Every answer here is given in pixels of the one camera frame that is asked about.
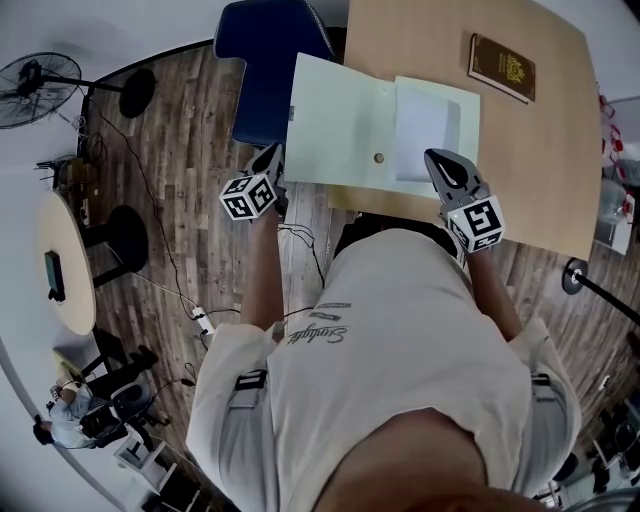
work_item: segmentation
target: power strip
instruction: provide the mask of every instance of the power strip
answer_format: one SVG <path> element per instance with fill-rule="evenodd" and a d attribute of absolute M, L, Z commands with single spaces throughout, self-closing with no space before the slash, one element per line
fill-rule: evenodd
<path fill-rule="evenodd" d="M 193 316 L 198 319 L 198 323 L 200 327 L 202 327 L 202 331 L 204 334 L 212 335 L 216 331 L 211 323 L 209 317 L 205 314 L 205 310 L 202 308 L 195 308 L 193 311 Z"/>

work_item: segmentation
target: hair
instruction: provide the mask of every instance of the hair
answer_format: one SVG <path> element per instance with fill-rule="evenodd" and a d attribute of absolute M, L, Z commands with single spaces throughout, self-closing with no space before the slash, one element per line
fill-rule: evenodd
<path fill-rule="evenodd" d="M 34 418 L 36 424 L 33 426 L 33 435 L 41 445 L 53 444 L 51 432 L 42 428 L 42 418 L 39 414 Z"/>

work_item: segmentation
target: black device on table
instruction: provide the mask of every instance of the black device on table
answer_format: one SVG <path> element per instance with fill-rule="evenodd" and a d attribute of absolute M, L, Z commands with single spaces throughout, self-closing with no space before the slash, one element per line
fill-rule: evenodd
<path fill-rule="evenodd" d="M 44 253 L 44 261 L 47 266 L 47 279 L 49 280 L 49 300 L 55 299 L 58 302 L 63 302 L 66 296 L 64 294 L 60 256 L 54 251 L 48 251 Z"/>

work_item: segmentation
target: navy office chair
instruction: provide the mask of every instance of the navy office chair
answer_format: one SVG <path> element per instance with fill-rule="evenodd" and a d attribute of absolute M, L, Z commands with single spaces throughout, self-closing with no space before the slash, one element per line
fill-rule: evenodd
<path fill-rule="evenodd" d="M 298 53 L 329 60 L 322 21 L 304 0 L 243 0 L 222 11 L 213 42 L 216 57 L 247 66 L 233 138 L 257 146 L 285 143 Z"/>

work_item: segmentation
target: fan base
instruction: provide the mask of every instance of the fan base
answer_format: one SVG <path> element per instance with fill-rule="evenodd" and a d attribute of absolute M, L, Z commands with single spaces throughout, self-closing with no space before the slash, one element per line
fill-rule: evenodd
<path fill-rule="evenodd" d="M 580 274 L 582 277 L 587 277 L 588 273 L 589 265 L 586 261 L 571 258 L 562 273 L 562 289 L 569 295 L 575 295 L 584 286 L 576 280 L 576 274 Z"/>
<path fill-rule="evenodd" d="M 120 113 L 133 119 L 142 114 L 156 90 L 156 77 L 150 69 L 140 69 L 131 75 L 120 94 Z"/>

